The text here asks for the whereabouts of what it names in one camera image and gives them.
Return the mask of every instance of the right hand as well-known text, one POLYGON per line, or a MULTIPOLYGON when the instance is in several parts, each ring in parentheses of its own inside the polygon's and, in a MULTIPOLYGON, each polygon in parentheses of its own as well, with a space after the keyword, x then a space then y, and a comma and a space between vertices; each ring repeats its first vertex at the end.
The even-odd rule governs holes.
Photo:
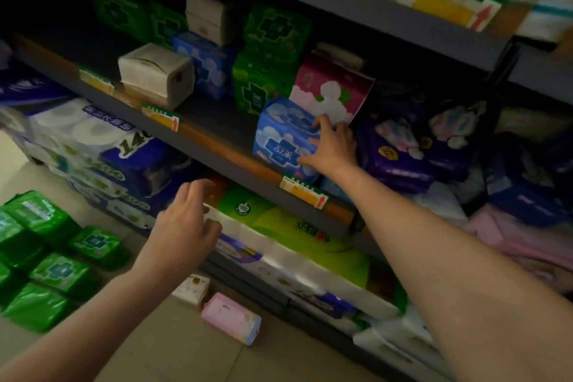
POLYGON ((356 141, 348 125, 341 122, 334 131, 328 115, 320 115, 312 125, 313 128, 318 126, 320 126, 320 141, 316 141, 318 146, 316 153, 300 156, 298 163, 313 167, 329 178, 333 171, 340 167, 357 166, 356 141))
POLYGON ((221 235, 219 222, 204 220, 209 209, 203 199, 214 186, 210 180, 181 185, 171 205, 157 216, 131 273, 170 293, 197 269, 221 235))

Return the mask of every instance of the floor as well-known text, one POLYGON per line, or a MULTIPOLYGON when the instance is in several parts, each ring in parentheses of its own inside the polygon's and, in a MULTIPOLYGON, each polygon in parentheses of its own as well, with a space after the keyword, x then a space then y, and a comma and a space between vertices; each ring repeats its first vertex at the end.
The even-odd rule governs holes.
MULTIPOLYGON (((126 226, 91 208, 63 179, 28 162, 1 131, 0 152, 0 204, 16 193, 38 190, 80 225, 100 226, 124 238, 135 253, 145 243, 126 226)), ((223 284, 215 283, 215 288, 262 316, 261 332, 252 346, 241 345, 205 323, 197 310, 170 297, 125 341, 97 382, 382 381, 223 284)), ((36 338, 0 318, 0 365, 36 338)))

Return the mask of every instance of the pink sanitary pad package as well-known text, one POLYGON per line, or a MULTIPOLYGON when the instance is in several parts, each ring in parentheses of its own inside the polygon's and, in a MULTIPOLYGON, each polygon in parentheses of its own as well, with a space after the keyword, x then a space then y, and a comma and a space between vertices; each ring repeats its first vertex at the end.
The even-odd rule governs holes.
POLYGON ((462 227, 561 294, 573 292, 573 232, 536 228, 486 204, 462 227))
POLYGON ((201 312, 201 318, 250 346, 261 327, 261 317, 224 294, 216 293, 201 312))

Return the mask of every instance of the red arrow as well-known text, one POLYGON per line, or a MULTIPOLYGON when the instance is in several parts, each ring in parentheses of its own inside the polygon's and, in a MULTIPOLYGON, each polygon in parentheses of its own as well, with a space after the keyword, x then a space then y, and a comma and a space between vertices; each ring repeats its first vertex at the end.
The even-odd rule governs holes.
POLYGON ((493 9, 493 5, 490 5, 487 8, 482 9, 481 11, 476 13, 476 20, 472 23, 471 26, 469 26, 469 28, 477 31, 477 28, 480 27, 480 25, 485 20, 489 19, 489 17, 492 14, 492 9, 493 9))

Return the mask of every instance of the green package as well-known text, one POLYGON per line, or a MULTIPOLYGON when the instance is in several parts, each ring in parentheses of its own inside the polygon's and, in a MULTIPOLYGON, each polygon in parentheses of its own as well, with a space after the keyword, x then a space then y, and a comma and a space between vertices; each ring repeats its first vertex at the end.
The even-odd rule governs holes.
POLYGON ((23 277, 0 263, 0 309, 8 306, 25 284, 23 277))
POLYGON ((272 53, 245 47, 233 65, 233 88, 237 109, 260 115, 267 99, 289 97, 296 68, 280 64, 272 53))
POLYGON ((68 213, 35 190, 12 198, 4 209, 25 228, 63 253, 70 253, 67 243, 81 230, 68 213))
POLYGON ((243 30, 246 44, 297 61, 311 36, 312 21, 285 9, 254 3, 243 30))
POLYGON ((144 43, 151 40, 149 8, 139 0, 92 0, 97 19, 144 43))
POLYGON ((0 261, 28 274, 48 255, 42 238, 0 208, 0 261))
POLYGON ((365 289, 370 260, 347 239, 336 239, 242 186, 233 186, 219 211, 319 266, 365 289))
POLYGON ((187 30, 187 17, 149 0, 153 42, 173 50, 173 36, 180 30, 187 30))
POLYGON ((34 332, 45 332, 73 313, 77 306, 68 298, 36 284, 27 284, 2 315, 34 332))
POLYGON ((119 238, 96 227, 85 227, 69 245, 105 270, 124 266, 131 256, 119 238))
POLYGON ((87 264, 56 252, 48 255, 32 270, 30 278, 78 301, 87 301, 97 293, 101 277, 87 264))

